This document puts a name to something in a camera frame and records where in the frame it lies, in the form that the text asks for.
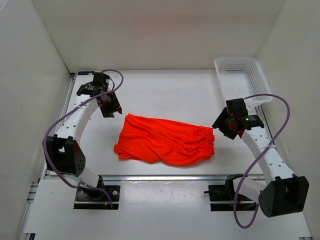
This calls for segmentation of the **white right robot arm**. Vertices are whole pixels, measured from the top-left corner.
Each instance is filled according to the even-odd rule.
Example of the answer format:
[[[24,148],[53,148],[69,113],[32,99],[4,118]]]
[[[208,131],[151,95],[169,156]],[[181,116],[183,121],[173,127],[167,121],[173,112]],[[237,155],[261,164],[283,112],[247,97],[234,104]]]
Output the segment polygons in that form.
[[[265,178],[262,184],[248,178],[241,182],[242,174],[228,176],[224,188],[227,198],[236,200],[243,195],[259,204],[269,218],[303,211],[309,182],[305,176],[297,176],[269,146],[270,138],[258,115],[233,118],[224,108],[212,127],[230,139],[239,136],[259,158],[257,163]]]

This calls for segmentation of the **orange mesh shorts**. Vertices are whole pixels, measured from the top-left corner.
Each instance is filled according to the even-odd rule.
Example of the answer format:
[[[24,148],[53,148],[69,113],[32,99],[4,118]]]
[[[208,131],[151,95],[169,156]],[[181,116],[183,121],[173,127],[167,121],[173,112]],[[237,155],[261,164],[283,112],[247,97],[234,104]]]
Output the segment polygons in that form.
[[[188,167],[215,153],[212,128],[128,114],[113,150],[120,160]]]

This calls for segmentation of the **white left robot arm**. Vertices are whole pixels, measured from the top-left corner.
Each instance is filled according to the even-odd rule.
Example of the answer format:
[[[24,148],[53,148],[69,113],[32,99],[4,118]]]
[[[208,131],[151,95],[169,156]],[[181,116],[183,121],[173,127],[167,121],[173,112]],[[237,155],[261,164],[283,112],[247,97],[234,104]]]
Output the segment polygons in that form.
[[[113,90],[96,95],[78,93],[71,110],[49,128],[42,142],[48,170],[55,172],[71,188],[88,188],[87,194],[93,200],[103,198],[105,188],[99,184],[101,177],[86,166],[80,140],[98,108],[104,118],[122,113]]]

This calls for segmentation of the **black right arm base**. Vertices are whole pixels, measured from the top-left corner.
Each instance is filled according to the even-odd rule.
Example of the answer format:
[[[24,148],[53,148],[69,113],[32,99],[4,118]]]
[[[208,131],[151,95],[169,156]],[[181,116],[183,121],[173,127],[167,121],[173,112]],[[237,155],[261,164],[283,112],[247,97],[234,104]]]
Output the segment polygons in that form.
[[[226,178],[224,184],[212,184],[204,191],[209,196],[211,212],[232,212],[234,206],[235,190],[233,180],[240,179],[243,174],[234,174]],[[236,200],[237,211],[254,211],[256,203],[248,197],[238,194]]]

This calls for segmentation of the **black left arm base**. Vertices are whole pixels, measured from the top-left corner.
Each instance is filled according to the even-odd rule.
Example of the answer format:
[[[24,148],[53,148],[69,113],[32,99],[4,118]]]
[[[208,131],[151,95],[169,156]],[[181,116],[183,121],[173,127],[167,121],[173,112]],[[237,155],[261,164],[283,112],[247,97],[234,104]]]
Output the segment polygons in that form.
[[[121,186],[106,184],[100,177],[97,187],[103,187],[109,197],[104,191],[79,187],[76,190],[73,208],[76,210],[118,210]]]

